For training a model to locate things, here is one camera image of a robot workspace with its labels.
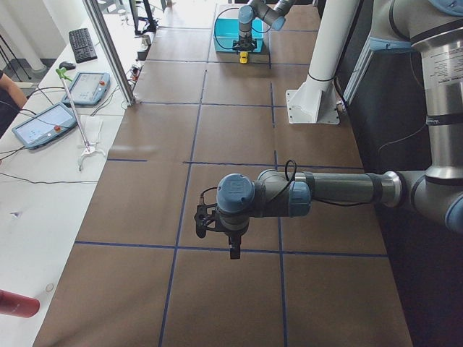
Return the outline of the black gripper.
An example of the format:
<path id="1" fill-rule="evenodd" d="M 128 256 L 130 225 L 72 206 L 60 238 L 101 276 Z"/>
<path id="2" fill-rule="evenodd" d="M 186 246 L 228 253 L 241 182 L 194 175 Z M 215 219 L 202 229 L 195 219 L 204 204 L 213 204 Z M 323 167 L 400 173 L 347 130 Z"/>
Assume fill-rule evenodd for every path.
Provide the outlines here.
<path id="1" fill-rule="evenodd" d="M 238 52 L 253 52 L 257 48 L 257 41 L 251 36 L 239 37 L 232 43 L 232 50 Z"/>
<path id="2" fill-rule="evenodd" d="M 227 235 L 230 246 L 230 259 L 240 259 L 241 224 L 232 221 L 217 209 L 217 204 L 199 204 L 195 214 L 196 235 L 203 239 L 207 231 L 221 232 Z"/>

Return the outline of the person forearm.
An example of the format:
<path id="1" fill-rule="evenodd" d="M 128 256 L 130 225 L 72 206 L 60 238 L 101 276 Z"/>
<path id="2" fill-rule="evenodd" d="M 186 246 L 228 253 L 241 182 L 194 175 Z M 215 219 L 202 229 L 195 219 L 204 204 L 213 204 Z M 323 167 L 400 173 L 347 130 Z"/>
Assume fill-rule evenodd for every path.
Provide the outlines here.
<path id="1" fill-rule="evenodd" d="M 27 103 L 23 91 L 3 71 L 1 76 L 1 136 Z"/>

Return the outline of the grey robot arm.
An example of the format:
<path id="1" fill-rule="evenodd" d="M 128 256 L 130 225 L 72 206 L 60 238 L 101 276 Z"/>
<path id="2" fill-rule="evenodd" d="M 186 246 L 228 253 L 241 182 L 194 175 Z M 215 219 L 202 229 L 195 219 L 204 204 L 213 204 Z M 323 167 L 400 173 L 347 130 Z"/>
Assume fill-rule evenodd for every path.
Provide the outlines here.
<path id="1" fill-rule="evenodd" d="M 270 8 L 264 1 L 254 0 L 239 9 L 238 14 L 238 40 L 232 44 L 233 51 L 254 51 L 257 41 L 252 37 L 252 21 L 255 18 L 262 20 L 270 29 L 280 31 L 286 22 L 285 16 L 296 3 L 295 0 L 280 0 L 274 8 Z"/>
<path id="2" fill-rule="evenodd" d="M 353 109 L 365 115 L 358 127 L 371 135 L 385 127 L 387 134 L 398 132 L 399 142 L 412 137 L 413 125 L 427 133 L 412 145 L 417 168 L 384 169 L 381 161 L 392 158 L 388 140 L 371 155 L 368 173 L 315 173 L 295 162 L 283 171 L 262 171 L 256 180 L 231 173 L 215 188 L 214 203 L 198 203 L 198 237 L 225 235 L 236 259 L 251 218 L 303 217 L 315 202 L 404 208 L 462 232 L 462 3 L 374 1 L 365 50 L 411 55 L 416 91 L 405 90 L 404 67 L 379 63 L 365 73 L 366 82 L 357 77 L 349 82 L 360 88 Z"/>

